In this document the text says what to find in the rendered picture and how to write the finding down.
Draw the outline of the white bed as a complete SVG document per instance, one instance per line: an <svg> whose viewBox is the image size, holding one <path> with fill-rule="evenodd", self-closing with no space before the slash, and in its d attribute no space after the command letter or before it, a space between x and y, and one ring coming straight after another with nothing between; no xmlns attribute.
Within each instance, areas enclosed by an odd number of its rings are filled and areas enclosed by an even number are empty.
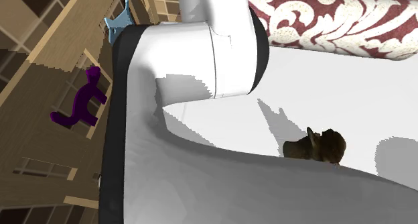
<svg viewBox="0 0 418 224"><path fill-rule="evenodd" d="M272 47L251 94L163 112L186 139L268 156L307 129L333 129L347 143L343 166L418 190L418 54L395 61Z"/></svg>

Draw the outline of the light blue figure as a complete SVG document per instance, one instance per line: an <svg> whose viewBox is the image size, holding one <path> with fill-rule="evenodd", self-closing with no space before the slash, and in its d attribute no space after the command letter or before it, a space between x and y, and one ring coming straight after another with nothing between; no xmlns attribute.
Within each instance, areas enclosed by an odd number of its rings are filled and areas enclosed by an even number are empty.
<svg viewBox="0 0 418 224"><path fill-rule="evenodd" d="M105 17L104 22L109 31L109 44L113 46L121 32L128 25L133 25L135 23L129 9L129 0L125 0L125 8L116 18L109 19Z"/></svg>

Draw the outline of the purple animal figure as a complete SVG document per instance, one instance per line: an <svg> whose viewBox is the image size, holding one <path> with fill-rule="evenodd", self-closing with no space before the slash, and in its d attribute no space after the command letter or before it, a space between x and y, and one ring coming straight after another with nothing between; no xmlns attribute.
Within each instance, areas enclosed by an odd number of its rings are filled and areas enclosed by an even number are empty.
<svg viewBox="0 0 418 224"><path fill-rule="evenodd" d="M61 116L57 111L50 113L50 119L60 125L75 125L80 120L90 126L95 126L98 118L88 111L88 102L95 97L100 104L104 105L108 97L97 87L100 80L101 70L99 66L91 66L85 70L87 83L78 89L72 106L71 116Z"/></svg>

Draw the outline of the dark brown animal figure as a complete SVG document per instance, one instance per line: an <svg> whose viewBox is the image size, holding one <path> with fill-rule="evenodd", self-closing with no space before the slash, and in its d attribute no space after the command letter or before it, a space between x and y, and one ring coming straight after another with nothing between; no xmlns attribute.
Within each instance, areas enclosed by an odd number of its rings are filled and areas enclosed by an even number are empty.
<svg viewBox="0 0 418 224"><path fill-rule="evenodd" d="M315 160L339 166L346 151L346 140L333 129L321 133L307 127L307 135L297 141L283 143L285 158Z"/></svg>

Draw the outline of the red white patterned bolster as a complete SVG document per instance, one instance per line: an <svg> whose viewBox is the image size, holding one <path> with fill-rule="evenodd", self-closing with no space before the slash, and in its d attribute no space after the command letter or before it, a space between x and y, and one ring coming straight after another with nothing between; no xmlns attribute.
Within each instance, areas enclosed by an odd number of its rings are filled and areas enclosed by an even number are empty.
<svg viewBox="0 0 418 224"><path fill-rule="evenodd" d="M270 46L365 58L418 54L416 0L249 0Z"/></svg>

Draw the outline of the wooden shelf unit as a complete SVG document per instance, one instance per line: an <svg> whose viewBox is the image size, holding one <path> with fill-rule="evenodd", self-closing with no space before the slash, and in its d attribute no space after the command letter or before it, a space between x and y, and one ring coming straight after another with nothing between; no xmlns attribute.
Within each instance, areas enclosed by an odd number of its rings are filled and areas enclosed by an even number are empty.
<svg viewBox="0 0 418 224"><path fill-rule="evenodd" d="M129 0L135 21L180 19L178 0ZM63 127L85 68L112 86L105 18L123 0L0 0L0 224L98 224L107 106L88 104L98 123Z"/></svg>

